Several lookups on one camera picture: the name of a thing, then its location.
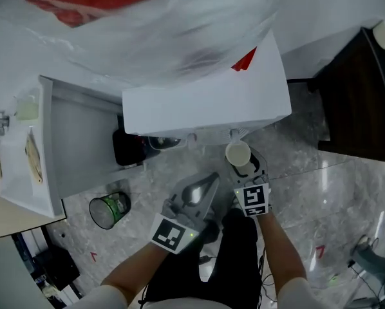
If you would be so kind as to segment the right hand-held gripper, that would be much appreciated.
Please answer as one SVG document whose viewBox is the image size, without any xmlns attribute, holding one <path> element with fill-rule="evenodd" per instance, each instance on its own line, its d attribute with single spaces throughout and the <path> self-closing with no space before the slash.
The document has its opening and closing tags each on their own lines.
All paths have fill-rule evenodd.
<svg viewBox="0 0 385 309">
<path fill-rule="evenodd" d="M 253 147 L 250 147 L 250 153 L 250 177 L 253 180 L 246 182 L 248 174 L 240 172 L 235 165 L 227 164 L 230 180 L 234 185 L 239 185 L 234 189 L 234 194 L 246 217 L 267 214 L 270 208 L 267 161 Z"/>
</svg>

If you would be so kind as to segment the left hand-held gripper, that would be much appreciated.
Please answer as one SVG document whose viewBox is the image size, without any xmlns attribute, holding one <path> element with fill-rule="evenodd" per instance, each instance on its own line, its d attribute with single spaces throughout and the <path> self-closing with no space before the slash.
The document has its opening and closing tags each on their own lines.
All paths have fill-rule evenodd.
<svg viewBox="0 0 385 309">
<path fill-rule="evenodd" d="M 205 215 L 220 184 L 217 172 L 198 173 L 180 180 L 155 215 L 150 241 L 178 254 L 207 226 Z"/>
</svg>

